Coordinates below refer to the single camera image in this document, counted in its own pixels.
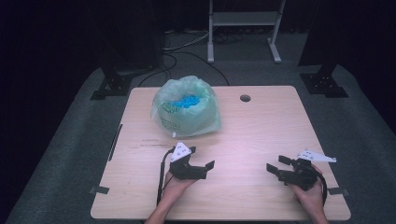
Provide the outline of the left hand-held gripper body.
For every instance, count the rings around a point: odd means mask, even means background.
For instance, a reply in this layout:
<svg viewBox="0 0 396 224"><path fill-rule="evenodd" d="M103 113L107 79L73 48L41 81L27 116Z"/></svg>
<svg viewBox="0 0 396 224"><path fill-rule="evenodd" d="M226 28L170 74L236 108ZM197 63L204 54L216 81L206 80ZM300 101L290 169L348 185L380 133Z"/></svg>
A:
<svg viewBox="0 0 396 224"><path fill-rule="evenodd" d="M170 173L179 180L206 179L205 167L190 165L191 155L189 147L178 142L170 159Z"/></svg>

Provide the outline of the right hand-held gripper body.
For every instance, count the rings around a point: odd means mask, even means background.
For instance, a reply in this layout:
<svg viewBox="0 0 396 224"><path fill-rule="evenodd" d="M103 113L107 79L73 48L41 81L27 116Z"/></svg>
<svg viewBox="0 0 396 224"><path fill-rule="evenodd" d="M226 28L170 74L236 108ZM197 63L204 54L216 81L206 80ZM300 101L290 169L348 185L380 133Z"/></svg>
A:
<svg viewBox="0 0 396 224"><path fill-rule="evenodd" d="M296 160L292 159L292 171L278 169L278 180L284 182L286 185L292 184L300 187L302 190L309 190L314 186L317 178L319 178L323 188L326 189L326 180L323 175L313 167L313 161L337 162L337 159L305 149L297 155Z"/></svg>

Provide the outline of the pale green plastic bag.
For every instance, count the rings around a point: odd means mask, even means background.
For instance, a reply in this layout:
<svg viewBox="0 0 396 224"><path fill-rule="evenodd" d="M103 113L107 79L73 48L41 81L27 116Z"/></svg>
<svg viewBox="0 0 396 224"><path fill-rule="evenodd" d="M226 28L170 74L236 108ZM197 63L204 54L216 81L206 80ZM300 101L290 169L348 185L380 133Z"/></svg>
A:
<svg viewBox="0 0 396 224"><path fill-rule="evenodd" d="M169 105L185 95L198 96L200 103L189 108ZM218 97L208 83L196 76L168 80L155 93L150 116L176 138L212 133L221 128Z"/></svg>

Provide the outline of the person's left hand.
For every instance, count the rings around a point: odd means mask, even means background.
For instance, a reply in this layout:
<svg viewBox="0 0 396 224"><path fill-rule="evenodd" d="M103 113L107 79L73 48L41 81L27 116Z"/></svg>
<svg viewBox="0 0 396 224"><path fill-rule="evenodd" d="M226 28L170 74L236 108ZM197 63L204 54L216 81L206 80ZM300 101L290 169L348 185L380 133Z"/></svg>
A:
<svg viewBox="0 0 396 224"><path fill-rule="evenodd" d="M184 194L187 188L194 183L194 179L179 180L174 177L170 172L167 172L165 175L163 196L160 200L160 203L175 203Z"/></svg>

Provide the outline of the person's right hand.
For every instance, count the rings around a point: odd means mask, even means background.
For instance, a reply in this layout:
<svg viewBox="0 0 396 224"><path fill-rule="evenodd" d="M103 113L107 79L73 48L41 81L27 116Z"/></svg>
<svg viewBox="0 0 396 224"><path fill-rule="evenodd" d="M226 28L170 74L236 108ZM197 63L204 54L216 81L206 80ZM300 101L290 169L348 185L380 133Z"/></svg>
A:
<svg viewBox="0 0 396 224"><path fill-rule="evenodd" d="M303 209L310 215L319 215L324 213L324 204L322 199L322 183L317 178L314 186L309 190L302 190L300 187L289 184L289 187L294 192L298 202Z"/></svg>

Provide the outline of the blue crumpled contents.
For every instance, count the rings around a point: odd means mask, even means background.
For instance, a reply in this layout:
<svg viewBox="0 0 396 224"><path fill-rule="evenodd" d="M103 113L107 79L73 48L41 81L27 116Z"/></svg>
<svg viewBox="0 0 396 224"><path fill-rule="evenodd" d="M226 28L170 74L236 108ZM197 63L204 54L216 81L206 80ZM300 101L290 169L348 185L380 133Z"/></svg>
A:
<svg viewBox="0 0 396 224"><path fill-rule="evenodd" d="M200 103L200 98L195 95L185 95L178 101L170 102L169 105L176 108L189 108Z"/></svg>

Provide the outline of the black metal stand base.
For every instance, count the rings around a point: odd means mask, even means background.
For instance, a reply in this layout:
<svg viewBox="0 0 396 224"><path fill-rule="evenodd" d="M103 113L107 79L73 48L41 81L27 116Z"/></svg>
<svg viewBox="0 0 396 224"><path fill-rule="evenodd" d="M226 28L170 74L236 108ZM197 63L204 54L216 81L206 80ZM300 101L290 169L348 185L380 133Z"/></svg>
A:
<svg viewBox="0 0 396 224"><path fill-rule="evenodd" d="M310 94L323 94L327 98L347 98L347 92L332 77L336 63L324 63L316 73L303 73L300 77Z"/></svg>
<svg viewBox="0 0 396 224"><path fill-rule="evenodd" d="M104 79L98 90L92 93L92 100L105 100L107 96L126 96L132 83L130 77L118 74L111 67L101 68Z"/></svg>

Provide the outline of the dark curtain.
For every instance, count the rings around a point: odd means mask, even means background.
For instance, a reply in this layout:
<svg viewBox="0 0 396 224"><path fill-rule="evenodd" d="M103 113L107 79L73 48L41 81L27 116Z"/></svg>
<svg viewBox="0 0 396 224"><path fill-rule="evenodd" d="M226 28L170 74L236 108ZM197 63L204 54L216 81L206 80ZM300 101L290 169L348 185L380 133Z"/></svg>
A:
<svg viewBox="0 0 396 224"><path fill-rule="evenodd" d="M163 35L154 0L84 0L95 54L107 75L144 74L162 60Z"/></svg>

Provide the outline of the white metal stand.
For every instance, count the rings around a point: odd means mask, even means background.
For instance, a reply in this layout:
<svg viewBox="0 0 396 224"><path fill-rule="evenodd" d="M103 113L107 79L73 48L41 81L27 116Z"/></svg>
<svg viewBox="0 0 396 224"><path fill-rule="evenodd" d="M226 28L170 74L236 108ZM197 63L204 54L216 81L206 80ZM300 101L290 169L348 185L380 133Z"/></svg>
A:
<svg viewBox="0 0 396 224"><path fill-rule="evenodd" d="M277 11L258 12L216 12L213 10L213 1L209 0L208 33L207 33L207 61L215 61L213 32L217 27L225 26L272 26L272 36L267 39L269 49L275 63L281 63L281 57L276 47L276 38L287 0L279 0Z"/></svg>

